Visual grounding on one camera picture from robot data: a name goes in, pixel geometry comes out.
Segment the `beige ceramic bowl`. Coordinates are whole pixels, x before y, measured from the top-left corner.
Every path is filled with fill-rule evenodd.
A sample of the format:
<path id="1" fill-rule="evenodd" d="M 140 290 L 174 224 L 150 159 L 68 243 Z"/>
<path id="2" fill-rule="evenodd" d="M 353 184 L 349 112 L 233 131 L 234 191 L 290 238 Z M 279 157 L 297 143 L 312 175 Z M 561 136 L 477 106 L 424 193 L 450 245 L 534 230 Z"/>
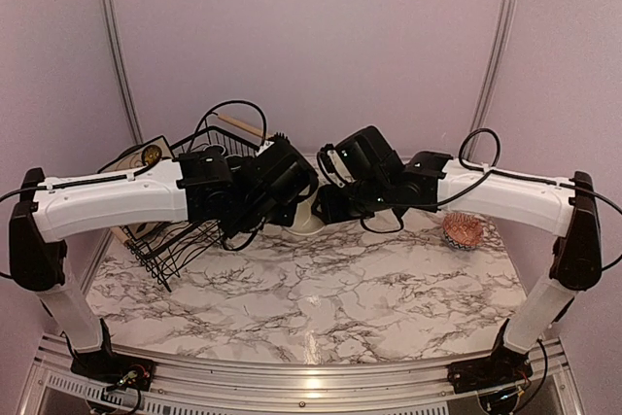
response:
<path id="1" fill-rule="evenodd" d="M 317 194 L 314 193 L 308 199 L 297 205 L 294 223 L 285 226 L 285 231 L 298 236 L 311 236 L 321 232 L 325 224 L 312 213 L 313 203 Z"/>

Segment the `blue zigzag patterned bowl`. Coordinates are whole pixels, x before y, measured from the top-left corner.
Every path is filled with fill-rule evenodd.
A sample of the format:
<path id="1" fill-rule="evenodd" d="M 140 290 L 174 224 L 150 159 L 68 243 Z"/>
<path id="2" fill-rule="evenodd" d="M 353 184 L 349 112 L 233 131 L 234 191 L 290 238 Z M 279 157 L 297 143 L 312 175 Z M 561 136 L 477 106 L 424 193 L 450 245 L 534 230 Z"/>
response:
<path id="1" fill-rule="evenodd" d="M 483 224 L 475 216 L 450 213 L 442 222 L 446 242 L 454 249 L 472 251 L 483 239 Z"/>

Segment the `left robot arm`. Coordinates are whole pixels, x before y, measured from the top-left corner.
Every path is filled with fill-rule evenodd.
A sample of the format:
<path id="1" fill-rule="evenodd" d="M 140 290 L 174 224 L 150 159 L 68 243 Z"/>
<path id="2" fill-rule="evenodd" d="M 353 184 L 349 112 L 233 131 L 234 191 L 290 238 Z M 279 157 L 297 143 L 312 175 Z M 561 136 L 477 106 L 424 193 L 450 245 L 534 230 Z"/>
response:
<path id="1" fill-rule="evenodd" d="M 148 223 L 217 222 L 224 239 L 278 224 L 318 186 L 304 156 L 273 145 L 256 156 L 201 152 L 74 179 L 30 170 L 8 225 L 12 279 L 35 293 L 65 332 L 74 363 L 116 380 L 124 357 L 113 351 L 105 322 L 74 288 L 64 267 L 66 238 L 101 228 Z"/>

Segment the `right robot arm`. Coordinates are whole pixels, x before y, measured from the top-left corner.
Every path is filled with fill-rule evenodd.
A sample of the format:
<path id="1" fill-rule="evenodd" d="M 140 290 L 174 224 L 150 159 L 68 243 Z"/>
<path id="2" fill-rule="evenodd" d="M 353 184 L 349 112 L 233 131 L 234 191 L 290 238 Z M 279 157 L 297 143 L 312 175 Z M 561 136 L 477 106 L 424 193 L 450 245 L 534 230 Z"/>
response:
<path id="1" fill-rule="evenodd" d="M 500 384 L 519 367 L 539 335 L 575 297 L 602 277 L 601 229 L 588 174 L 548 179 L 470 165 L 447 154 L 419 152 L 408 162 L 374 161 L 339 153 L 347 183 L 320 187 L 312 213 L 324 224 L 366 220 L 392 210 L 466 213 L 531 225 L 555 238 L 553 263 L 501 331 L 501 347 L 487 356 L 481 374 Z"/>

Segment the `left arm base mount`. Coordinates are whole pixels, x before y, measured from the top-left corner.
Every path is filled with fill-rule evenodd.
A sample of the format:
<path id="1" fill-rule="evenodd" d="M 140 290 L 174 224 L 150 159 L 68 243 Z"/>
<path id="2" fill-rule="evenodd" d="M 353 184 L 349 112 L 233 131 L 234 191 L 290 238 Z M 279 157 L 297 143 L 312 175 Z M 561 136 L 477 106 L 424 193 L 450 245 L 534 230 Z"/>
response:
<path id="1" fill-rule="evenodd" d="M 111 388 L 134 389 L 146 392 L 150 389 L 156 364 L 149 359 L 123 354 L 101 356 L 78 354 L 73 358 L 71 371 L 92 380 L 107 383 Z"/>

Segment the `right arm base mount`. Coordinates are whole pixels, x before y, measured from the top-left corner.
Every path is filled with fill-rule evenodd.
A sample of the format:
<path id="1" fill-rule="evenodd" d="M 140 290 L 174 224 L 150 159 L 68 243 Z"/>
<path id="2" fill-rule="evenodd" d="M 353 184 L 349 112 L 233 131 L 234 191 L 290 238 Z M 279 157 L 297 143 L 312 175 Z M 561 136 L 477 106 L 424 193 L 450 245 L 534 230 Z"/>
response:
<path id="1" fill-rule="evenodd" d="M 533 374 L 525 360 L 510 363 L 480 358 L 450 363 L 447 379 L 456 394 L 464 394 L 527 380 Z"/>

